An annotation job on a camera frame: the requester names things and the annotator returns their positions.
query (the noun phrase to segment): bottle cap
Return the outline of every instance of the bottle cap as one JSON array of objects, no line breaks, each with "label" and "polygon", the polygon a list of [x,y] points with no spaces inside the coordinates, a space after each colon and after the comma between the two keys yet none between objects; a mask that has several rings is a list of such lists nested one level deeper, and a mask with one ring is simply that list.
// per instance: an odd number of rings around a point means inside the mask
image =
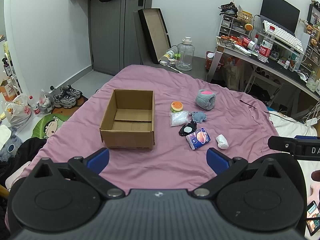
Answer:
[{"label": "bottle cap", "polygon": [[184,39],[182,39],[182,43],[191,45],[192,44],[192,40],[191,40],[190,37],[185,37]]}]

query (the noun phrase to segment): bed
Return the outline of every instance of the bed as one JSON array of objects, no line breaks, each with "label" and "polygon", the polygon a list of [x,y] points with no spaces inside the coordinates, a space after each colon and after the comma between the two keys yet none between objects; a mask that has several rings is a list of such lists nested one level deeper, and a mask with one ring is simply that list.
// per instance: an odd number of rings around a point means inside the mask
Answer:
[{"label": "bed", "polygon": [[[155,93],[155,147],[152,151],[110,150],[108,166],[100,176],[109,180],[126,193],[131,188],[187,188],[193,190],[216,174],[206,163],[206,151],[217,147],[215,138],[222,134],[229,148],[221,150],[230,158],[241,156],[249,162],[274,153],[268,148],[270,136],[294,137],[305,133],[304,125],[291,123],[268,114],[265,105],[245,93],[231,91],[209,84],[189,75],[172,73],[160,68],[131,65],[124,68],[106,83],[75,114],[64,122],[51,136],[21,176],[27,176],[42,157],[54,162],[66,162],[73,156],[86,157],[104,147],[99,127],[113,89],[153,90]],[[216,93],[215,107],[204,111],[195,103],[199,89]],[[172,101],[181,101],[184,110],[204,111],[207,121],[198,124],[204,127],[211,141],[191,150],[186,139],[179,136],[180,126],[170,127],[169,110]],[[308,135],[316,135],[314,129]],[[307,183],[310,174],[319,165],[300,162]]]}]

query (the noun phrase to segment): cardboard package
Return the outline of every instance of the cardboard package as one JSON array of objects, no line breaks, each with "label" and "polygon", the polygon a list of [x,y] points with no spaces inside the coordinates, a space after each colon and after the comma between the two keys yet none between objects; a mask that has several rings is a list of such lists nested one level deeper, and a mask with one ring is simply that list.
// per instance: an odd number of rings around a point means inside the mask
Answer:
[{"label": "cardboard package", "polygon": [[100,134],[108,148],[152,150],[155,97],[151,90],[115,89]]},{"label": "cardboard package", "polygon": [[151,60],[154,64],[159,64],[160,58],[171,48],[161,10],[159,8],[140,9],[138,14]]},{"label": "cardboard package", "polygon": [[0,92],[2,92],[4,96],[4,100],[10,102],[14,100],[17,95],[16,92],[13,89],[12,83],[8,83],[7,80],[4,80],[0,85]]}]

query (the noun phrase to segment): tissue pack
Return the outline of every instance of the tissue pack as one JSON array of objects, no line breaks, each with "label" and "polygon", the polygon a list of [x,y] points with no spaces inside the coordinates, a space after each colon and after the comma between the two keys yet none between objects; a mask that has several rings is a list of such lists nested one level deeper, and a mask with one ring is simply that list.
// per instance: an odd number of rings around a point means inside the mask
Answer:
[{"label": "tissue pack", "polygon": [[209,134],[204,128],[187,135],[186,139],[193,150],[200,148],[202,145],[210,142],[211,140]]}]

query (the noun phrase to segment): blue gripper pad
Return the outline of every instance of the blue gripper pad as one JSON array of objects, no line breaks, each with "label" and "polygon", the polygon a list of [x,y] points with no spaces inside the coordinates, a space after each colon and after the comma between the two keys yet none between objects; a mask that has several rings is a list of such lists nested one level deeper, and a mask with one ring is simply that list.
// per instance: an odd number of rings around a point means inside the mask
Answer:
[{"label": "blue gripper pad", "polygon": [[109,163],[109,149],[101,148],[83,160],[83,164],[99,174]]},{"label": "blue gripper pad", "polygon": [[215,148],[209,148],[207,150],[207,164],[217,175],[229,168],[232,163],[232,159]]},{"label": "blue gripper pad", "polygon": [[296,135],[295,139],[305,139],[305,140],[318,140],[319,137],[317,136],[303,136],[303,135]]}]

